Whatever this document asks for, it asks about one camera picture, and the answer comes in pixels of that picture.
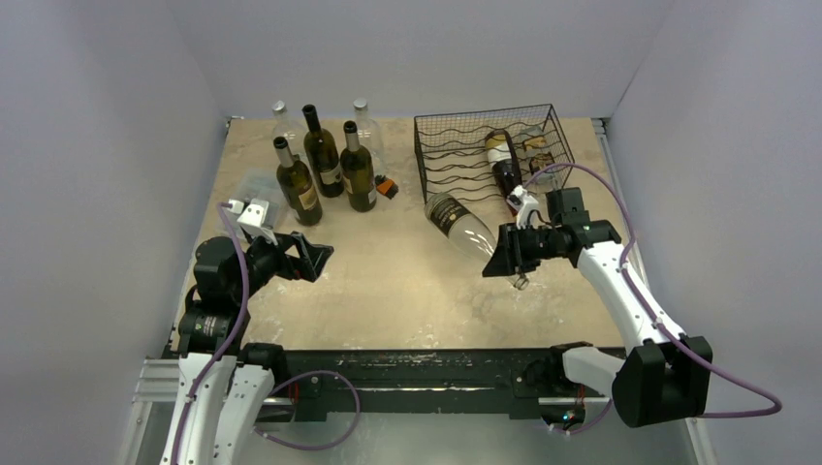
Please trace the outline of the clear slim bottle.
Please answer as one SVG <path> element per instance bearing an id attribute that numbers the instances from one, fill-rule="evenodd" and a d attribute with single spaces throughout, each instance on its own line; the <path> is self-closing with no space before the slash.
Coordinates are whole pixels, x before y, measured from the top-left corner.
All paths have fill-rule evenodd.
<path id="1" fill-rule="evenodd" d="M 497 237 L 486 223 L 448 193 L 430 196 L 425 202 L 424 213 L 449 243 L 468 259 L 474 273 L 483 278 L 482 272 L 497 246 Z"/>

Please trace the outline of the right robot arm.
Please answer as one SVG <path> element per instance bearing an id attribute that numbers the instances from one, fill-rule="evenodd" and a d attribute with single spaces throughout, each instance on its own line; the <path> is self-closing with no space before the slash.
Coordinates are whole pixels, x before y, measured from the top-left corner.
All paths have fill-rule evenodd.
<path id="1" fill-rule="evenodd" d="M 629 427 L 702 415 L 711 372 L 697 360 L 711 361 L 708 341 L 687 335 L 661 310 L 623 257 L 613 225 L 590 219 L 580 189 L 551 191 L 547 199 L 555 218 L 534 227 L 530 217 L 539 202 L 522 186 L 510 193 L 516 220 L 500 226 L 483 276 L 523 278 L 543 261 L 568 260 L 605 304 L 626 352 L 619 358 L 585 344 L 560 347 L 544 369 L 547 387 L 558 394 L 592 388 L 611 399 Z"/>

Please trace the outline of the clear glass bottle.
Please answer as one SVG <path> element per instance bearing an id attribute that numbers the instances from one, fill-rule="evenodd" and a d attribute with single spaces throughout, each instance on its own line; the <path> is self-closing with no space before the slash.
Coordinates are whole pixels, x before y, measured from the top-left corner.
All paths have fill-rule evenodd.
<path id="1" fill-rule="evenodd" d="M 300 123 L 288 108 L 284 101 L 277 101 L 271 106 L 274 120 L 272 137 L 283 137 L 288 141 L 291 151 L 297 155 L 304 163 L 308 164 L 308 158 L 304 150 L 304 137 L 307 133 L 306 127 Z"/>
<path id="2" fill-rule="evenodd" d="M 386 167 L 385 144 L 380 125 L 369 113 L 365 98 L 358 98 L 353 102 L 354 120 L 358 126 L 359 140 L 371 154 L 376 175 L 385 175 Z"/>

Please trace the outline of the green bottle silver cap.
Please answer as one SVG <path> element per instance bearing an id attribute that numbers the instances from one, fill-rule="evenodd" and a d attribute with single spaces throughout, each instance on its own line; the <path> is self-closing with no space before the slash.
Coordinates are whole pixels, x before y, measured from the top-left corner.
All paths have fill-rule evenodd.
<path id="1" fill-rule="evenodd" d="M 279 160 L 276 179 L 297 221 L 303 226 L 318 224 L 323 210 L 309 167 L 284 137 L 275 137 L 273 147 Z"/>

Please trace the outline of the dark green wine bottle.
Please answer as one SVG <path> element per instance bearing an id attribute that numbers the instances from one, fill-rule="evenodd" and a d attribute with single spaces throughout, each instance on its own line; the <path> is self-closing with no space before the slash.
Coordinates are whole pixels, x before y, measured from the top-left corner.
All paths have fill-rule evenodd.
<path id="1" fill-rule="evenodd" d="M 323 128 L 314 105 L 301 109 L 307 125 L 303 146 L 315 174 L 319 192 L 327 198 L 343 193 L 339 154 L 332 133 Z"/>

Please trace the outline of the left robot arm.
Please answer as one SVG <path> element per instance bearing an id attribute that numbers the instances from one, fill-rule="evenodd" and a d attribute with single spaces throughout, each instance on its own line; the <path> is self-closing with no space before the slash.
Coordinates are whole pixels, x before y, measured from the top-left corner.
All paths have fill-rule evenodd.
<path id="1" fill-rule="evenodd" d="M 195 252 L 195 284 L 178 323 L 178 381 L 163 464 L 231 464 L 268 396 L 289 383 L 284 349 L 242 341 L 250 297 L 273 278 L 315 282 L 332 256 L 300 232 L 242 248 L 216 236 Z"/>

